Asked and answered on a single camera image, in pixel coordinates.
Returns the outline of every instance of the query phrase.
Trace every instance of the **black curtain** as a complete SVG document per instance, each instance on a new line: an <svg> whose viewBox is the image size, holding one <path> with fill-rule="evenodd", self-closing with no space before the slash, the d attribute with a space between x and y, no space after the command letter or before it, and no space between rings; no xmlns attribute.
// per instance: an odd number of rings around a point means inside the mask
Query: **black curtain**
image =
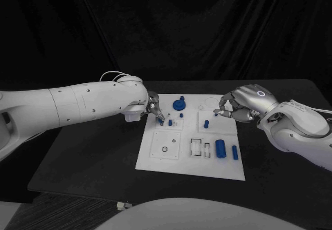
<svg viewBox="0 0 332 230"><path fill-rule="evenodd" d="M145 81L305 78L332 96L332 1L2 5L0 90L99 81L103 72L120 70ZM31 202L37 196L26 185L55 136L57 130L47 132L0 163L0 175L9 175L0 177L0 200Z"/></svg>

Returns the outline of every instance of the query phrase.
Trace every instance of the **black table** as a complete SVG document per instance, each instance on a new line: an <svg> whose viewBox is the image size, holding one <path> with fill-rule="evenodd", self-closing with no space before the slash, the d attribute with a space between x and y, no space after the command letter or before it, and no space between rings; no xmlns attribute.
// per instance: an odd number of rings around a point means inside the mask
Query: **black table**
<svg viewBox="0 0 332 230"><path fill-rule="evenodd" d="M226 94L257 83L281 102L331 109L309 80L148 81L158 93ZM237 123L246 181L136 170L148 117L125 115L64 127L29 190L143 203L192 197L249 207L304 227L332 228L332 172L279 151L252 124Z"/></svg>

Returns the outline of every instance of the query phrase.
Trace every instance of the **white board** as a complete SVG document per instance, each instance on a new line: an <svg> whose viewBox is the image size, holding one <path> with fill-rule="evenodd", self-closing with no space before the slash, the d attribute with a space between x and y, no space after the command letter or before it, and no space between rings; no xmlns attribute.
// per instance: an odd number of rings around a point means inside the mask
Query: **white board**
<svg viewBox="0 0 332 230"><path fill-rule="evenodd" d="M182 111L177 111L174 102L181 96L185 97L187 107ZM155 115L149 114L136 169L246 180L236 121L216 116L213 112L218 109L220 98L221 95L204 94L159 95L166 121L161 125ZM172 126L168 125L169 119L172 119ZM204 128L205 120L210 121L208 128ZM226 158L217 157L218 139L226 141ZM233 158L233 145L237 146L239 160Z"/></svg>

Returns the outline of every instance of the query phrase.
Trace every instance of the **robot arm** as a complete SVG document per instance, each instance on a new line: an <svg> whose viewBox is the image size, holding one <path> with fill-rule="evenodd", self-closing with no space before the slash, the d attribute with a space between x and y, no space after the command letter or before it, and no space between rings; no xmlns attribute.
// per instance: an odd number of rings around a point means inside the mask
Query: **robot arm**
<svg viewBox="0 0 332 230"><path fill-rule="evenodd" d="M226 110L230 101L234 112ZM260 85L239 87L226 94L214 112L240 122L260 118L257 127L269 141L285 152L295 152L312 163L332 171L332 131L327 119L293 100L279 103Z"/></svg>
<svg viewBox="0 0 332 230"><path fill-rule="evenodd" d="M123 113L139 121L152 112L164 120L159 96L136 76L54 89L0 92L0 160L41 132Z"/></svg>

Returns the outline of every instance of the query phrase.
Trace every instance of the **robotic hand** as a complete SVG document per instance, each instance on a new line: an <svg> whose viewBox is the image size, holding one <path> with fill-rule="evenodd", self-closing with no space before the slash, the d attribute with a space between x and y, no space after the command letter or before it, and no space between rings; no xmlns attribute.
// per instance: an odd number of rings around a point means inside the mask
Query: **robotic hand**
<svg viewBox="0 0 332 230"><path fill-rule="evenodd" d="M226 110L230 101L234 111ZM260 118L257 127L266 132L275 147L295 152L314 164L332 171L332 130L327 119L315 111L332 113L305 106L295 100L279 103L272 92L260 85L239 87L226 94L214 113L252 122Z"/></svg>
<svg viewBox="0 0 332 230"><path fill-rule="evenodd" d="M0 92L0 160L44 131L119 113L139 121L153 113L162 120L159 95L148 92L139 77L54 89Z"/></svg>

